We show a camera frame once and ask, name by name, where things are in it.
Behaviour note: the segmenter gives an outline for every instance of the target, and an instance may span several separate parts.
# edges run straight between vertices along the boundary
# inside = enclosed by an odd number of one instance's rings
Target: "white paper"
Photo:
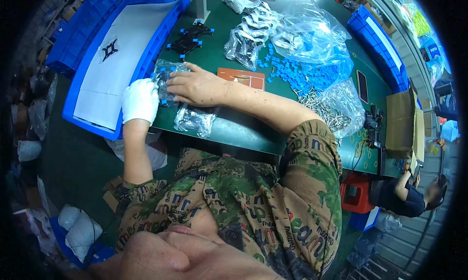
[[[375,22],[373,21],[373,19],[371,17],[367,17],[366,22],[367,22],[367,24],[369,24],[371,26],[372,30],[374,30],[374,32],[380,38],[380,40],[382,41],[385,48],[389,51],[389,54],[392,57],[393,61],[395,62],[396,67],[398,68],[398,70],[400,70],[400,67],[401,67],[400,57],[397,54],[397,52],[393,49],[393,47],[390,44],[389,39],[387,38],[387,36],[385,36],[382,33],[382,30],[380,30],[380,27],[377,26],[377,24],[375,24]]]
[[[119,51],[104,62],[101,52],[96,52],[81,84],[75,117],[116,129],[122,93],[151,37],[175,4],[129,5],[122,10],[102,41],[105,44],[117,36]]]

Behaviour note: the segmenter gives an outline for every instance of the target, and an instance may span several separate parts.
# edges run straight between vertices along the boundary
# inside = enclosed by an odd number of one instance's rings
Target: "metal rack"
[[[65,0],[63,2],[63,4],[60,6],[59,9],[57,9],[57,12],[55,13],[54,15],[54,18],[49,22],[49,24],[46,26],[45,30],[44,30],[44,34],[42,35],[42,39],[44,39],[45,41],[47,41],[48,43],[50,44],[54,44],[49,38],[45,37],[45,33],[47,33],[47,31],[49,30],[50,26],[52,25],[52,23],[56,23],[57,20],[55,19],[59,14],[60,12],[63,10],[63,8],[65,8],[65,6],[67,5],[67,3],[69,2],[70,0]]]
[[[433,108],[437,104],[436,97],[430,81],[429,71],[427,70],[423,56],[419,52],[419,47],[401,19],[400,13],[388,0],[371,1],[377,5],[396,28],[396,31],[392,33],[390,39],[405,64],[408,77],[413,80],[418,90],[418,96],[427,98],[430,101],[430,107],[423,108],[423,111],[431,112],[432,136],[437,136],[437,134],[440,133],[440,124],[433,111]]]

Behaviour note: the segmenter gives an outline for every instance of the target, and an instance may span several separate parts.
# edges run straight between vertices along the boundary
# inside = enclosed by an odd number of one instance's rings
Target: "camouflage shirt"
[[[190,227],[197,211],[208,206],[226,243],[286,279],[316,278],[330,267],[341,235],[342,164],[335,136],[319,120],[297,126],[279,168],[278,180],[272,165],[188,149],[174,182],[126,185],[130,204],[117,252],[137,231]]]

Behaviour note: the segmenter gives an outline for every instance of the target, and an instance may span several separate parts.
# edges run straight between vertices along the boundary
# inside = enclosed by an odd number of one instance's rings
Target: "smartphone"
[[[365,104],[369,103],[369,97],[367,96],[367,81],[366,76],[361,73],[360,71],[356,70],[356,74],[358,75],[358,93],[359,99]]]

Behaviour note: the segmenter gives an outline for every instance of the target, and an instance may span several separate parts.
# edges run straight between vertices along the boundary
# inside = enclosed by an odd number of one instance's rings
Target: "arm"
[[[132,119],[124,125],[124,179],[142,184],[153,179],[153,171],[145,148],[149,122]]]
[[[411,176],[411,172],[407,171],[403,176],[400,178],[398,181],[396,187],[395,187],[395,194],[402,200],[403,202],[406,201],[406,198],[408,197],[408,190],[405,188],[406,182]]]
[[[210,107],[228,106],[254,116],[283,135],[289,135],[307,120],[321,118],[312,110],[294,100],[226,81],[199,66],[184,63],[191,72],[173,72],[166,82],[174,100]]]
[[[128,183],[142,184],[153,179],[145,138],[158,111],[157,90],[151,79],[136,80],[124,90],[124,179]]]

